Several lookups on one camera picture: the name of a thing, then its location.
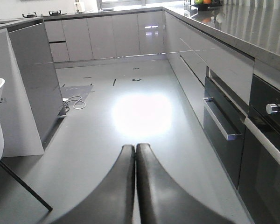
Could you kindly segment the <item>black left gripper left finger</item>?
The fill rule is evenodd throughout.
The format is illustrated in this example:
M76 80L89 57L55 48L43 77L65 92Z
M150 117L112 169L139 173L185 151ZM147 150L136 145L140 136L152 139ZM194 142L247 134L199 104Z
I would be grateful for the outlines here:
M131 224L135 192L135 149L124 145L102 182L55 224Z

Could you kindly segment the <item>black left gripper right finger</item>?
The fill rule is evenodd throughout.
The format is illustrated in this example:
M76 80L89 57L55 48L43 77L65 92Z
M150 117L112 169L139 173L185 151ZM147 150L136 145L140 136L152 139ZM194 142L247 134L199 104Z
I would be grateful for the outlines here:
M232 223L188 194L163 168L148 143L137 145L136 174L141 223Z

